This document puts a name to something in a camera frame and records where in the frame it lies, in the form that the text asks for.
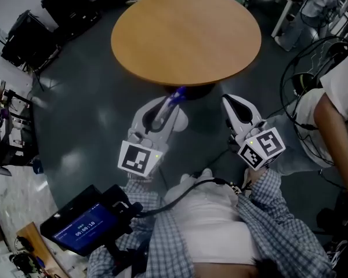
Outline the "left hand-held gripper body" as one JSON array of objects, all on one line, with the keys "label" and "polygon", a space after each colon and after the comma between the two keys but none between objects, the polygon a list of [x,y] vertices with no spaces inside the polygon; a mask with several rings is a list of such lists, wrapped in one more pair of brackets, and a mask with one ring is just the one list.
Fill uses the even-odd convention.
[{"label": "left hand-held gripper body", "polygon": [[117,167],[127,172],[129,178],[151,179],[168,151],[167,141],[133,130],[131,125],[122,141]]}]

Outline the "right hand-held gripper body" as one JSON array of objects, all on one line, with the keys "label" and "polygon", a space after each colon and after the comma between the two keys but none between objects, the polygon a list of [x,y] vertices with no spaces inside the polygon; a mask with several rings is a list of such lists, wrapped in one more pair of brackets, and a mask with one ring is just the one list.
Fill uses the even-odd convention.
[{"label": "right hand-held gripper body", "polygon": [[267,127],[264,119],[252,123],[238,122],[234,127],[226,120],[231,130],[229,142],[236,146],[238,156],[252,169],[266,167],[285,151],[285,145],[275,127]]}]

